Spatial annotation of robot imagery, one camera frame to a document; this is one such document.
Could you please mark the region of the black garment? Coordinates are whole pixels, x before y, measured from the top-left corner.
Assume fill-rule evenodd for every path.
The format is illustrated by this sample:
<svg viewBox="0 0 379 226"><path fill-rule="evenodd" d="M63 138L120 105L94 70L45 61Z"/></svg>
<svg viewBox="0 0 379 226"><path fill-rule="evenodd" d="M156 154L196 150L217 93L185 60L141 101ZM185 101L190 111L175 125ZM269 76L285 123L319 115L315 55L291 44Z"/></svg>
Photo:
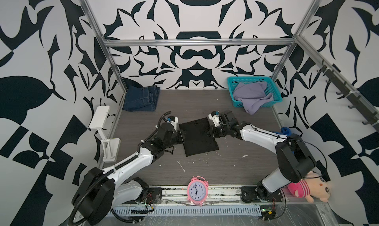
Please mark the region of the black garment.
<svg viewBox="0 0 379 226"><path fill-rule="evenodd" d="M215 138L211 135L211 126L207 118L180 123L179 128L186 157L219 150Z"/></svg>

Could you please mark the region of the lavender garment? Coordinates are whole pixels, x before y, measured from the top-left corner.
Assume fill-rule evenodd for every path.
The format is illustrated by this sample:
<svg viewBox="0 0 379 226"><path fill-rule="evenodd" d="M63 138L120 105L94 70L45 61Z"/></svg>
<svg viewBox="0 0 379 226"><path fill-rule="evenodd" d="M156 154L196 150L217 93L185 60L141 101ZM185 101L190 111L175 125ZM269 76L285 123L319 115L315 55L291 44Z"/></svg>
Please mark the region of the lavender garment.
<svg viewBox="0 0 379 226"><path fill-rule="evenodd" d="M263 104L274 100L273 94L265 94L267 82L239 83L233 91L233 98L243 104L245 111L253 115Z"/></svg>

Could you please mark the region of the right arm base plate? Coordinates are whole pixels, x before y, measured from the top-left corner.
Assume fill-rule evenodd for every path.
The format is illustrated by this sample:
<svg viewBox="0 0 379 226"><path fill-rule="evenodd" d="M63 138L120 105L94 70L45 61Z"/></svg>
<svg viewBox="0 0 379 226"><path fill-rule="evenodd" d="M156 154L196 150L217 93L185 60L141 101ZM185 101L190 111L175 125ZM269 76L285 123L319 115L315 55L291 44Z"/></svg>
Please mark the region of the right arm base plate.
<svg viewBox="0 0 379 226"><path fill-rule="evenodd" d="M282 202L283 194L280 190L269 192L263 186L243 186L241 189L241 200L245 203L257 202Z"/></svg>

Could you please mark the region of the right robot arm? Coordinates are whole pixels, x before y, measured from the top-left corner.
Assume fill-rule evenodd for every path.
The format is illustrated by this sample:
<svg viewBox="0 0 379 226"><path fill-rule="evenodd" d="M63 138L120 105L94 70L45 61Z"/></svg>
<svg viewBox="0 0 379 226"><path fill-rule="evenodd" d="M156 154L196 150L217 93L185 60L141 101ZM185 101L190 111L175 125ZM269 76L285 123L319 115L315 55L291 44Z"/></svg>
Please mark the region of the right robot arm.
<svg viewBox="0 0 379 226"><path fill-rule="evenodd" d="M210 134L214 138L232 136L273 152L278 168L257 183L251 201L269 201L282 187L298 183L316 167L316 160L306 143L297 134L290 136L265 131L247 122L240 122L231 111L208 115L213 122Z"/></svg>

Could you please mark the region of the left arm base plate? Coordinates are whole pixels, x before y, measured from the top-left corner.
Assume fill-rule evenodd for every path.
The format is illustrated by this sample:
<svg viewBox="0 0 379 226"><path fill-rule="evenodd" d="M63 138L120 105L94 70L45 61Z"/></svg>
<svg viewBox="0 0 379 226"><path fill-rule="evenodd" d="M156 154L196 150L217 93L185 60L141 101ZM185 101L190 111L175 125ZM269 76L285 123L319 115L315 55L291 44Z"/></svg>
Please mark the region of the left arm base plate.
<svg viewBox="0 0 379 226"><path fill-rule="evenodd" d="M142 201L146 204L155 204L161 201L163 188L160 187L148 187L143 190Z"/></svg>

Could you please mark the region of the dark blue denim skirt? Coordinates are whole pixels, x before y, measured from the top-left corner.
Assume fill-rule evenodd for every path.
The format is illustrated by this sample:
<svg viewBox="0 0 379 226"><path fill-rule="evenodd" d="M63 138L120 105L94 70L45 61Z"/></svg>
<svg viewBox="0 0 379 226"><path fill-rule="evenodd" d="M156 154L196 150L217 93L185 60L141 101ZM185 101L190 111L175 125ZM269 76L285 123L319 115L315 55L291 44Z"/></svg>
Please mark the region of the dark blue denim skirt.
<svg viewBox="0 0 379 226"><path fill-rule="evenodd" d="M128 112L154 112L157 108L160 88L130 86L124 100L123 110Z"/></svg>

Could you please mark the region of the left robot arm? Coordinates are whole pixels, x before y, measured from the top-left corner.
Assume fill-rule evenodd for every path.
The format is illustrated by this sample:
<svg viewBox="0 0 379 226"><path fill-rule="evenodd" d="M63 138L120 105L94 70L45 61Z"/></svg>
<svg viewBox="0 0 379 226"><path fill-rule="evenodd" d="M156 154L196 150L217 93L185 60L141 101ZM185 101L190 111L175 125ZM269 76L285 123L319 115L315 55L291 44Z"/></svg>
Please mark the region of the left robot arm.
<svg viewBox="0 0 379 226"><path fill-rule="evenodd" d="M139 145L139 150L119 163L99 169L91 169L84 177L72 199L74 207L68 224L78 226L84 222L95 225L102 221L114 207L127 201L143 199L144 181L127 179L141 169L153 164L169 148L183 143L177 129L178 123L170 116Z"/></svg>

